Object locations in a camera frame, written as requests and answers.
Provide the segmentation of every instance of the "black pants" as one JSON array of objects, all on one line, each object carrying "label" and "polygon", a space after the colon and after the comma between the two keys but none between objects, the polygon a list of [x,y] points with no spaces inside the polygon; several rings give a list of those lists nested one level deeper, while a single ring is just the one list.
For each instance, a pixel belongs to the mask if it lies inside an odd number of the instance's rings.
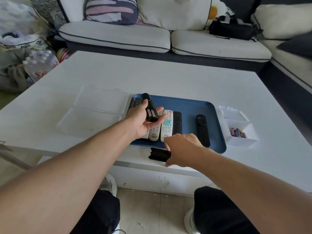
[{"label": "black pants", "polygon": [[201,234],[259,234],[223,191],[202,187],[194,193],[194,222]]},{"label": "black pants", "polygon": [[[194,200],[194,221],[201,234],[259,234],[221,190],[198,188]],[[111,234],[119,221],[119,199],[98,190],[71,234]]]}]

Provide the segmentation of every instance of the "water bottle pack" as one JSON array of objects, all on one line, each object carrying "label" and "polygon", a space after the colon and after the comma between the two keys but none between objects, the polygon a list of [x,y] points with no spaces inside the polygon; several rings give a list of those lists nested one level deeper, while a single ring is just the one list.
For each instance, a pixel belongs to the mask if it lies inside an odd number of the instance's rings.
[{"label": "water bottle pack", "polygon": [[58,66],[59,61],[50,50],[41,50],[32,51],[23,64],[26,73],[35,83]]}]

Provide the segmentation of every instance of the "person's right hand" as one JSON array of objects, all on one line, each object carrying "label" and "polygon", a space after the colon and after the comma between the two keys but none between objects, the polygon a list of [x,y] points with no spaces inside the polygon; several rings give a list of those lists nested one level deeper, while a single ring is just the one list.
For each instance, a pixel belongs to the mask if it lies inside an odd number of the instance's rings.
[{"label": "person's right hand", "polygon": [[171,157],[166,167],[179,165],[180,167],[193,167],[197,157],[203,153],[204,146],[194,134],[175,134],[164,139],[166,149],[171,151]]}]

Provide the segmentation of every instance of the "small plastic box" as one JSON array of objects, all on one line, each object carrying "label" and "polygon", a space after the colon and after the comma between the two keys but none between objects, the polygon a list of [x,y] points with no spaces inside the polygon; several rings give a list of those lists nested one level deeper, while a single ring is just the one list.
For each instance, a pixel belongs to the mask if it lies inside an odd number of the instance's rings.
[{"label": "small plastic box", "polygon": [[74,137],[89,138],[121,120],[128,96],[121,91],[84,86],[57,128]]},{"label": "small plastic box", "polygon": [[[242,111],[223,106],[220,106],[220,110],[228,126],[228,136],[225,136],[225,140],[228,145],[250,147],[259,141],[252,123]],[[246,134],[247,138],[232,136],[230,133],[231,128],[242,130]]]}]

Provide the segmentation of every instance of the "patterned pillow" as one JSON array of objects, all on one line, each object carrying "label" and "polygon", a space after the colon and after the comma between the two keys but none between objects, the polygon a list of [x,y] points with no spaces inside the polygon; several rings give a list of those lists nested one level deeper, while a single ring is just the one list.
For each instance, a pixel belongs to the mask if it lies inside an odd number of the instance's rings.
[{"label": "patterned pillow", "polygon": [[138,20],[136,0],[89,0],[86,18],[113,25],[134,25]]}]

